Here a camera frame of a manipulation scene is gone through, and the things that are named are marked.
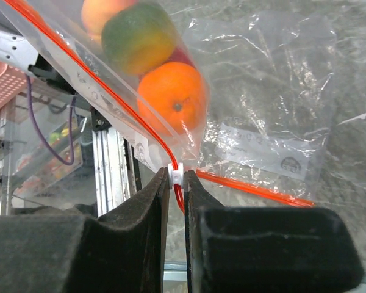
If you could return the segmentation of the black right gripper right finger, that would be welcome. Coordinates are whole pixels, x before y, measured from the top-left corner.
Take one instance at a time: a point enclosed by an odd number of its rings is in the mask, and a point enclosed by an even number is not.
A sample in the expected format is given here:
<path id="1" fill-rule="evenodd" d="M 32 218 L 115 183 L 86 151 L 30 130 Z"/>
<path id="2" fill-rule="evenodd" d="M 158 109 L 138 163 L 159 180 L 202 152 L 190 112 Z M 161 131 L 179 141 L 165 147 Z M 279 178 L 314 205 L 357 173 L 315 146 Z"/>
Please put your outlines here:
<path id="1" fill-rule="evenodd" d="M 192 170 L 184 204 L 190 292 L 346 292 L 364 278 L 352 237 L 330 209 L 227 207 Z"/>

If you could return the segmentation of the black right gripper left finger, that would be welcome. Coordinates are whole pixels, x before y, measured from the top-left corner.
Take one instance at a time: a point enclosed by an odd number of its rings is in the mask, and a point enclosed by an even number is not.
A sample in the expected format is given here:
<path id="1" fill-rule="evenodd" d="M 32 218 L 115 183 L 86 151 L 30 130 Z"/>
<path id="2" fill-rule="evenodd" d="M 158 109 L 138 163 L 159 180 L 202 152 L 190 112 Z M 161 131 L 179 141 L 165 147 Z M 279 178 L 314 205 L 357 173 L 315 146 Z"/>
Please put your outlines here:
<path id="1" fill-rule="evenodd" d="M 169 195 L 161 168 L 98 218 L 51 208 L 0 216 L 0 292 L 161 292 Z"/>

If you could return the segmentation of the toy orange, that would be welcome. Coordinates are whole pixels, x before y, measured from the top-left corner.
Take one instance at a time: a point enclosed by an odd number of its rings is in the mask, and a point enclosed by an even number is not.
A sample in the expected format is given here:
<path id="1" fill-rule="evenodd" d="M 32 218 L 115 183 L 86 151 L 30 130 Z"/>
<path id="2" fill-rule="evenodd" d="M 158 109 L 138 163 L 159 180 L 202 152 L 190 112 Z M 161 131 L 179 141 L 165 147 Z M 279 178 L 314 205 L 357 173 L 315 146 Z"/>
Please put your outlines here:
<path id="1" fill-rule="evenodd" d="M 208 94 L 201 73 L 181 62 L 168 62 L 145 74 L 137 92 L 178 134 L 206 118 Z"/>

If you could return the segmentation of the clear orange zip top bag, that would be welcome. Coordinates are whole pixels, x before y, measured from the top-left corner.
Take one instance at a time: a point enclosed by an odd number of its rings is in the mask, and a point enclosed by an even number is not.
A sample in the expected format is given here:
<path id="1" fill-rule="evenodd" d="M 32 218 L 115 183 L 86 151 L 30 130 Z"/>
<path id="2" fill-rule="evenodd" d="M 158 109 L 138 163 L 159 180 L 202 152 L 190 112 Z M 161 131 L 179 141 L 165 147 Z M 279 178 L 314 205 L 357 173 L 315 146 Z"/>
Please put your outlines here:
<path id="1" fill-rule="evenodd" d="M 152 170 L 171 169 L 171 186 L 178 205 L 183 206 L 182 174 L 196 167 L 206 118 L 196 129 L 178 134 L 137 92 L 144 75 L 168 61 L 141 75 L 128 75 L 110 67 L 102 45 L 91 39 L 82 24 L 83 2 L 0 1 L 0 13 L 125 139 L 134 147 L 144 147 L 141 161 Z M 162 6 L 160 1 L 138 2 Z M 177 27 L 176 30 L 176 47 L 188 53 Z M 201 76 L 209 104 L 209 88 L 202 73 Z"/>

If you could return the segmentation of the green yellow toy mango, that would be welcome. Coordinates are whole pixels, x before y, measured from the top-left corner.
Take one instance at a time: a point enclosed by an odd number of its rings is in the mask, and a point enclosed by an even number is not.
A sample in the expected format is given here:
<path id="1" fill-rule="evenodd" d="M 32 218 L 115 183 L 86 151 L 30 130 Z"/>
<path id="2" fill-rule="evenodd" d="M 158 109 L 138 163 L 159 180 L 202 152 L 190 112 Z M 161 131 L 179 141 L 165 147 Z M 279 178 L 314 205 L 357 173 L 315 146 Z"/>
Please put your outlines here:
<path id="1" fill-rule="evenodd" d="M 110 67 L 141 75 L 163 64 L 179 40 L 175 25 L 161 5 L 138 2 L 111 17 L 101 45 Z"/>

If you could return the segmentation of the toy peach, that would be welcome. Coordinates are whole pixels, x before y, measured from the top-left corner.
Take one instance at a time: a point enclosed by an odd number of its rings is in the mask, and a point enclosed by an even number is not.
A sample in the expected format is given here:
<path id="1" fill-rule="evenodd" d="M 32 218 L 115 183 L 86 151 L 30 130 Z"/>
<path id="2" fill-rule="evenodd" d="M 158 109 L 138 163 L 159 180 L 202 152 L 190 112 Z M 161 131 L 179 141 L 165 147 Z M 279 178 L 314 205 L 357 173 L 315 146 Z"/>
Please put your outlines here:
<path id="1" fill-rule="evenodd" d="M 136 2 L 134 0 L 85 0 L 81 9 L 81 20 L 87 34 L 100 45 L 102 29 L 106 22 Z"/>

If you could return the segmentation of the red toy apple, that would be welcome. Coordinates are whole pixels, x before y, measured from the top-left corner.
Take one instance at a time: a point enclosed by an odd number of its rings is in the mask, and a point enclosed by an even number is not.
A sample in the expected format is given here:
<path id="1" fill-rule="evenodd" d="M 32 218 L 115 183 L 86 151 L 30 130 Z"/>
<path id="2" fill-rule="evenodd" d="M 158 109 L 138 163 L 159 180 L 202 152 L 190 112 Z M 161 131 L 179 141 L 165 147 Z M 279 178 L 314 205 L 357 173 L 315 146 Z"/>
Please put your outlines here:
<path id="1" fill-rule="evenodd" d="M 187 65 L 190 65 L 193 68 L 196 68 L 195 64 L 193 63 L 191 57 L 188 55 L 188 53 L 180 48 L 176 47 L 173 51 L 172 55 L 168 58 L 168 62 L 180 62 Z"/>

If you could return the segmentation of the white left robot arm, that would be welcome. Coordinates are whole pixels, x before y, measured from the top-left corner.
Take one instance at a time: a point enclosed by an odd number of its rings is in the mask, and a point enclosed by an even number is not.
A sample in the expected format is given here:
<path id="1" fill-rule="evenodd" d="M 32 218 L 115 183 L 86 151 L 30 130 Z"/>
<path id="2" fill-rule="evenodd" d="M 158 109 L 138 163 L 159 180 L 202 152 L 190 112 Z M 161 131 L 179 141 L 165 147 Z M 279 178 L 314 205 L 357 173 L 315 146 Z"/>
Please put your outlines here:
<path id="1" fill-rule="evenodd" d="M 62 93 L 69 95 L 76 93 L 62 75 L 24 37 L 1 29 L 0 62 L 11 65 Z"/>

